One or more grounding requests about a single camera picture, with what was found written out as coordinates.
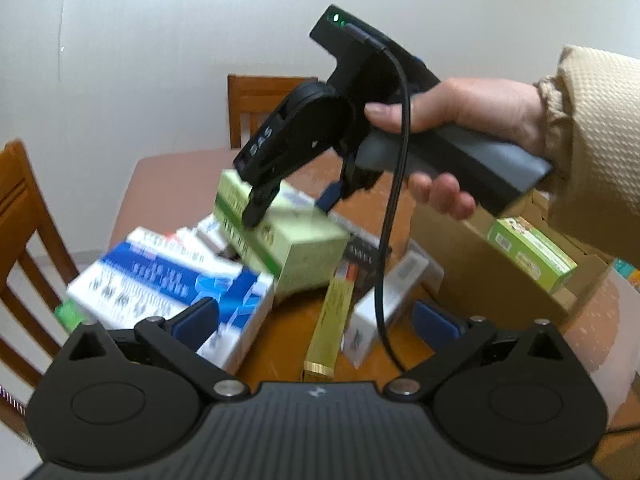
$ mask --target black cable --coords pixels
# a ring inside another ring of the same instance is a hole
[[[608,431],[605,431],[606,435],[615,435],[621,433],[631,433],[633,431],[640,430],[640,424],[627,424],[626,426],[620,426],[618,428],[611,428]]]
[[[386,203],[385,219],[382,222],[382,232],[380,233],[380,246],[378,250],[378,261],[376,265],[376,286],[374,290],[374,306],[376,311],[376,326],[378,328],[378,335],[380,341],[385,348],[386,354],[396,365],[400,373],[404,373],[406,369],[404,365],[398,359],[398,356],[391,347],[388,333],[386,332],[385,325],[385,313],[383,308],[383,284],[385,279],[385,261],[386,253],[389,247],[389,237],[391,236],[391,227],[394,223],[396,216],[396,208],[398,208],[398,199],[400,198],[400,191],[402,190],[402,179],[404,178],[404,168],[406,167],[406,158],[409,152],[409,132],[411,125],[411,96],[409,94],[409,83],[406,79],[404,69],[396,56],[394,56],[387,49],[384,50],[385,55],[389,58],[389,61],[393,64],[398,73],[398,82],[400,83],[400,89],[402,91],[402,122],[401,122],[401,135],[402,146],[398,156],[398,163],[396,164],[396,170],[394,172],[394,179],[391,185],[391,192],[389,193],[389,200]]]

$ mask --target beige sleeve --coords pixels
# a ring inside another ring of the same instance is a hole
[[[640,267],[640,60],[568,46],[538,89],[551,227]]]

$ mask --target floor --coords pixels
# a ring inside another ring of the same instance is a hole
[[[85,266],[78,266],[82,271]],[[63,300],[66,298],[65,285],[51,265],[40,266],[42,273]],[[62,343],[66,334],[55,321],[47,306],[40,299],[38,293],[31,287],[30,282],[17,268],[12,270],[8,279],[9,286],[21,298],[32,314],[43,324],[44,328]],[[22,329],[14,318],[0,304],[0,334],[11,346],[17,349],[31,364],[40,371],[46,370],[51,359],[45,354],[31,337]],[[31,388],[15,377],[2,363],[0,363],[0,384],[12,396],[26,404],[31,396]],[[36,450],[18,438],[0,422],[0,480],[20,480],[30,473],[40,463]]]

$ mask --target light green box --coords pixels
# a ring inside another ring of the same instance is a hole
[[[329,283],[349,234],[286,182],[258,226],[245,229],[242,212],[250,192],[235,170],[225,170],[213,210],[242,262],[274,275],[277,300]]]
[[[564,285],[577,267],[558,246],[521,217],[496,220],[488,241],[549,293]]]

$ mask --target finger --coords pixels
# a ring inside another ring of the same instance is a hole
[[[429,204],[439,213],[446,214],[460,193],[458,180],[450,173],[441,174],[433,181],[429,194]]]
[[[454,220],[466,220],[476,210],[476,201],[469,193],[459,193],[454,200],[449,214]]]
[[[409,177],[409,191],[416,202],[427,203],[431,192],[431,179],[424,173],[414,173]]]
[[[454,121],[459,108],[460,93],[456,91],[456,86],[450,81],[439,83],[427,92],[416,94],[411,100],[411,131],[423,132]],[[400,132],[401,105],[367,103],[364,113],[375,127],[386,132]]]

